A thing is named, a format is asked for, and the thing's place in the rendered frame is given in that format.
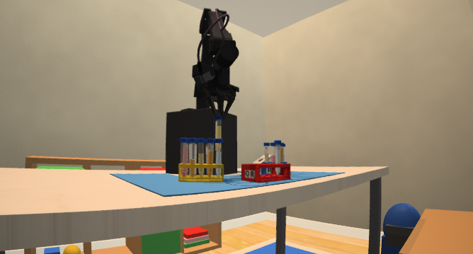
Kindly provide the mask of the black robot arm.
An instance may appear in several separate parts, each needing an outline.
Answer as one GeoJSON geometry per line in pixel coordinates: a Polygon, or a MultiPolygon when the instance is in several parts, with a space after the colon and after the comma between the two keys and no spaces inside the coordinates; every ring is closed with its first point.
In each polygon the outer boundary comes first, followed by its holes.
{"type": "MultiPolygon", "coordinates": [[[[216,20],[217,15],[215,11],[211,11],[211,8],[204,8],[199,28],[199,33],[202,37],[216,20]]],[[[192,72],[192,77],[195,80],[194,97],[196,97],[196,109],[187,108],[184,110],[210,108],[203,89],[229,83],[230,66],[239,56],[239,50],[234,46],[234,42],[236,45],[232,34],[226,28],[220,30],[218,22],[205,36],[202,43],[203,57],[201,57],[201,68],[198,69],[197,64],[193,65],[192,72]]]]}

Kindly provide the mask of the blue tube rack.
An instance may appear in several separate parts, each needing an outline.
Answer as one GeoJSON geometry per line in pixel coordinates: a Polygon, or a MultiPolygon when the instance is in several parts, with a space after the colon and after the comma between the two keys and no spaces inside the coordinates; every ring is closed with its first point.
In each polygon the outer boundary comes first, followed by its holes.
{"type": "Polygon", "coordinates": [[[264,175],[264,174],[271,174],[271,168],[262,168],[261,175],[264,175]]]}

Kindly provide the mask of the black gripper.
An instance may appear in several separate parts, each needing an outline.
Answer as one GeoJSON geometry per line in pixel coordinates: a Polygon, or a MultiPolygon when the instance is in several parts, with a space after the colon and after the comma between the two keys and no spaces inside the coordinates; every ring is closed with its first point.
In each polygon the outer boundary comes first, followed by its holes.
{"type": "Polygon", "coordinates": [[[210,107],[214,113],[214,116],[221,115],[222,119],[225,120],[232,103],[235,100],[236,92],[239,92],[239,87],[230,84],[230,73],[229,83],[223,83],[217,86],[204,88],[203,93],[206,96],[210,107]],[[224,101],[227,101],[227,106],[224,111],[224,101]],[[217,111],[214,102],[217,102],[217,111]]]}

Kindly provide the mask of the light blue mat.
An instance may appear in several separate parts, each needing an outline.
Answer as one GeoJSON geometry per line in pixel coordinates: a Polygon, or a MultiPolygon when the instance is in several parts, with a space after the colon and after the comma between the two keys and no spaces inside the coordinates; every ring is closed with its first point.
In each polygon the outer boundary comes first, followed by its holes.
{"type": "MultiPolygon", "coordinates": [[[[329,172],[318,172],[314,175],[311,175],[315,172],[304,171],[297,175],[291,176],[290,180],[280,180],[273,182],[265,183],[255,183],[241,180],[241,175],[225,175],[223,183],[199,183],[199,182],[179,182],[178,175],[171,175],[167,173],[161,173],[162,176],[158,173],[112,173],[113,176],[124,180],[128,183],[136,185],[142,189],[153,192],[162,197],[173,197],[173,196],[182,196],[182,195],[198,195],[205,193],[213,192],[226,192],[232,190],[243,190],[255,187],[265,187],[271,185],[279,185],[285,183],[293,183],[297,181],[310,180],[315,178],[323,178],[326,176],[342,174],[342,172],[332,172],[326,175],[329,172]],[[149,175],[149,176],[148,176],[149,175]],[[311,176],[309,176],[311,175],[311,176]],[[326,176],[324,176],[326,175],[326,176]],[[151,177],[150,177],[151,176],[151,177]],[[309,176],[309,179],[305,179],[309,176]]],[[[110,173],[110,175],[112,175],[110,173]]]]}

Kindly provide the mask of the red rack with round wells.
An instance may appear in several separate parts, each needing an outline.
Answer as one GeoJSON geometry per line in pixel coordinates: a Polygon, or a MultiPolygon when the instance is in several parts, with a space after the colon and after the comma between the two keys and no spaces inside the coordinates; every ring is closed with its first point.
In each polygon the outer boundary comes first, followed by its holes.
{"type": "Polygon", "coordinates": [[[290,163],[258,163],[258,165],[242,164],[241,180],[255,183],[290,180],[290,163]],[[260,168],[272,168],[271,174],[260,177],[260,168]],[[276,175],[275,168],[280,168],[279,175],[276,175]]]}

